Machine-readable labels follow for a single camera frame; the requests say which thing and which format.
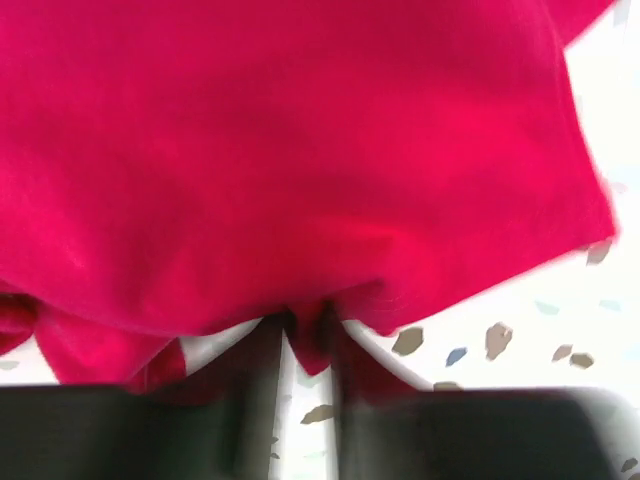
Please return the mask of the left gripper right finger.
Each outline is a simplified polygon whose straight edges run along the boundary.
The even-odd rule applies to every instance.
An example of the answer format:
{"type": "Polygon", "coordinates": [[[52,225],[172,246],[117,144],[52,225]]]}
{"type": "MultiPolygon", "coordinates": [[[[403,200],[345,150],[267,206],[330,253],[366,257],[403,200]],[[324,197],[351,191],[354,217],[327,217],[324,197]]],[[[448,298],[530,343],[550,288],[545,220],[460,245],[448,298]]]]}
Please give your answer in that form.
{"type": "Polygon", "coordinates": [[[639,415],[602,389],[411,385],[359,345],[332,305],[331,356],[340,479],[636,479],[639,415]]]}

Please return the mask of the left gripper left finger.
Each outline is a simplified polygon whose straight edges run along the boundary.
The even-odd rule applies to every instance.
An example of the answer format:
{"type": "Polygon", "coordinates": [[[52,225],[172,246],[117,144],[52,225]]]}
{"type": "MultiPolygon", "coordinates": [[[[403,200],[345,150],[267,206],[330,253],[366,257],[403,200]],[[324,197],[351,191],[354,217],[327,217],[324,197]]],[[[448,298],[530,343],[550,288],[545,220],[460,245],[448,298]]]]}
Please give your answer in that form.
{"type": "Polygon", "coordinates": [[[283,316],[181,382],[1,390],[4,479],[266,479],[283,316]]]}

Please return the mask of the pink t shirt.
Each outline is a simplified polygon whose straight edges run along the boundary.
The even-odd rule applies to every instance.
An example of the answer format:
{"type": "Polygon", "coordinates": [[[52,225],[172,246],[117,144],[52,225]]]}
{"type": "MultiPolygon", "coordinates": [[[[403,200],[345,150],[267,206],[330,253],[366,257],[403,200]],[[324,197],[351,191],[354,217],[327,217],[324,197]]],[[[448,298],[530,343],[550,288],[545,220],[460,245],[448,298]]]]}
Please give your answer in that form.
{"type": "Polygon", "coordinates": [[[5,1],[1,350],[146,393],[189,338],[381,335],[616,233],[564,51],[605,1],[5,1]]]}

